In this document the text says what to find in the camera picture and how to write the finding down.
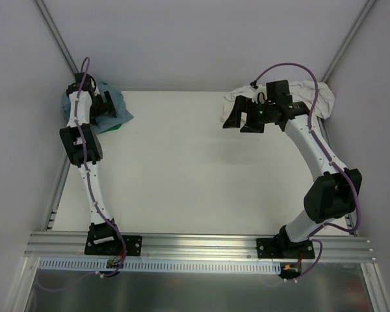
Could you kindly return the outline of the blue t shirt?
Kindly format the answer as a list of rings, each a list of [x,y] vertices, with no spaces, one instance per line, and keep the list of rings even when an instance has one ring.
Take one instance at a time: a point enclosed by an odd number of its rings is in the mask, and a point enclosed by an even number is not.
[[[129,122],[134,118],[134,116],[127,110],[123,94],[120,90],[103,81],[97,82],[97,85],[101,95],[103,95],[105,91],[110,92],[116,108],[116,117],[99,116],[97,118],[93,118],[92,129],[96,135],[100,135],[104,130],[114,125]]]

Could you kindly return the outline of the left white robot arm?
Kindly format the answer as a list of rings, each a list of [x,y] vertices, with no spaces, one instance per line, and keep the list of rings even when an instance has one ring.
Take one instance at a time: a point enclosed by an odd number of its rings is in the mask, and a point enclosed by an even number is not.
[[[99,182],[103,150],[92,129],[97,117],[116,116],[114,104],[109,92],[101,94],[94,78],[85,72],[75,74],[75,82],[68,86],[66,95],[70,113],[67,126],[59,135],[69,161],[79,170],[88,200],[90,225],[84,253],[121,256],[122,238],[104,203]]]

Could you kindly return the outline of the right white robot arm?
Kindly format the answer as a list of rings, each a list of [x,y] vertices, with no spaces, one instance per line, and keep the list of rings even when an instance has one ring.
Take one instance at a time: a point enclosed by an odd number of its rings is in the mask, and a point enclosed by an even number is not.
[[[314,258],[311,236],[356,210],[360,171],[349,169],[333,155],[311,121],[308,106],[293,100],[289,83],[283,80],[260,86],[251,96],[236,95],[223,124],[225,129],[238,128],[242,133],[263,133],[267,124],[279,126],[298,148],[313,178],[303,211],[268,242],[257,240],[260,259]]]

